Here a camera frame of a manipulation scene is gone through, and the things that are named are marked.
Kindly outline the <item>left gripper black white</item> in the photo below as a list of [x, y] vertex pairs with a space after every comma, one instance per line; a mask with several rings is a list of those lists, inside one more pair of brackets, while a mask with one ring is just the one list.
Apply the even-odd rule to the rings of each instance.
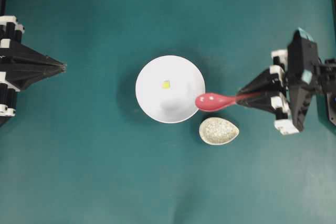
[[66, 71], [66, 64], [21, 44], [25, 28], [1, 16], [1, 117], [16, 115], [17, 93]]

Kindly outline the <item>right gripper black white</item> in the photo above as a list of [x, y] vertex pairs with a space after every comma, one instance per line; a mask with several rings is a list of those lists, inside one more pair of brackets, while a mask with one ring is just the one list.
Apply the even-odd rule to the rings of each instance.
[[[240, 105], [281, 112], [286, 119], [277, 119], [275, 128], [282, 135], [303, 131], [303, 123], [312, 97], [317, 93], [317, 43], [302, 28], [298, 28], [287, 49], [271, 52], [274, 65], [284, 68], [267, 68], [241, 88]], [[289, 99], [282, 92], [289, 93]]]

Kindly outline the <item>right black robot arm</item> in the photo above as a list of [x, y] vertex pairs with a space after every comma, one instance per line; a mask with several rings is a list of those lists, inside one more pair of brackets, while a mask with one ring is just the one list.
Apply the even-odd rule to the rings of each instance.
[[301, 28], [271, 58], [273, 64], [238, 91], [236, 102], [274, 114], [283, 135], [302, 132], [312, 98], [335, 95], [335, 59], [322, 62], [317, 43]]

